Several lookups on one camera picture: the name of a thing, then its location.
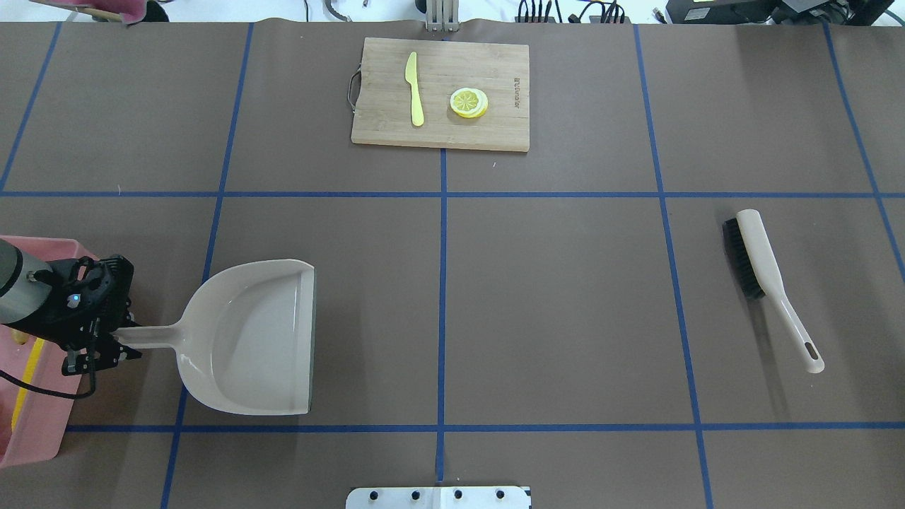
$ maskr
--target black hole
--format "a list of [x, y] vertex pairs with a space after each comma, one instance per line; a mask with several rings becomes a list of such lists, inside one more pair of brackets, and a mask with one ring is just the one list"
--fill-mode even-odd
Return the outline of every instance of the black hole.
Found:
[[805, 348], [807, 348], [807, 352], [811, 354], [811, 359], [817, 360], [817, 351], [814, 350], [814, 345], [805, 343]]

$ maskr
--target white floor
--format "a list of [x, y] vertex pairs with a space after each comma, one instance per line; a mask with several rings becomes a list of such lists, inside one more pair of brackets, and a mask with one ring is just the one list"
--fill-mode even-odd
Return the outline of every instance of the white floor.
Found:
[[[322, 0], [308, 2], [311, 21], [337, 21], [324, 8]], [[361, 2], [362, 0], [334, 0], [334, 6], [354, 21], [424, 19], [424, 15], [414, 8], [414, 0], [368, 0], [367, 7]], [[564, 20], [569, 14], [581, 12], [586, 5], [578, 0], [560, 0], [559, 4]], [[665, 11], [666, 0], [631, 0], [621, 5], [633, 23], [657, 23], [652, 14], [653, 8], [659, 7], [661, 11]], [[164, 8], [170, 21], [174, 22], [249, 22], [271, 17], [305, 20], [303, 0], [175, 0]], [[475, 18], [512, 21], [518, 10], [518, 0], [460, 0], [459, 18], [461, 21]], [[905, 0], [898, 0], [891, 10], [905, 17]], [[91, 18], [85, 14], [33, 4], [27, 0], [0, 0], [0, 22], [67, 20], [90, 21]], [[884, 15], [877, 20], [876, 25], [899, 24]]]

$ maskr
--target white dustpan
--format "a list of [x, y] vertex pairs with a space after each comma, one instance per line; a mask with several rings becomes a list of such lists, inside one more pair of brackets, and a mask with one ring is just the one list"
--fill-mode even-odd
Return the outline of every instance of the white dustpan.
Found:
[[173, 325], [114, 335], [136, 349], [175, 350], [186, 388], [210, 408], [283, 416], [310, 408], [313, 332], [314, 267], [269, 260], [207, 280]]

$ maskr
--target cutting board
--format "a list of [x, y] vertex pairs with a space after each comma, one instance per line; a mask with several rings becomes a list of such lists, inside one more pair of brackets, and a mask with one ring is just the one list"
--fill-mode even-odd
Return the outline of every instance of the cutting board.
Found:
[[[424, 125], [412, 125], [405, 63], [418, 53]], [[487, 112], [464, 119], [450, 109], [462, 87], [487, 94]], [[402, 147], [527, 152], [530, 143], [528, 47], [368, 37], [352, 142]]]

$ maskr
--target pink box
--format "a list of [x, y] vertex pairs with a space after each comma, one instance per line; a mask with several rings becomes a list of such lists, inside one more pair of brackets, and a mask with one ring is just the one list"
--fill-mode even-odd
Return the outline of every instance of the pink box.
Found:
[[[2, 236], [6, 242], [35, 258], [50, 261], [90, 256], [78, 242], [65, 238]], [[0, 325], [0, 368], [21, 378], [34, 337], [22, 346], [10, 337], [10, 329]], [[74, 394], [81, 377], [64, 377], [60, 372], [66, 353], [53, 343], [44, 344], [34, 369], [32, 384], [46, 389]], [[0, 468], [44, 461], [60, 451], [62, 435], [72, 411], [72, 400], [28, 392], [19, 412], [15, 431], [11, 429], [15, 399], [19, 388], [0, 379]]]

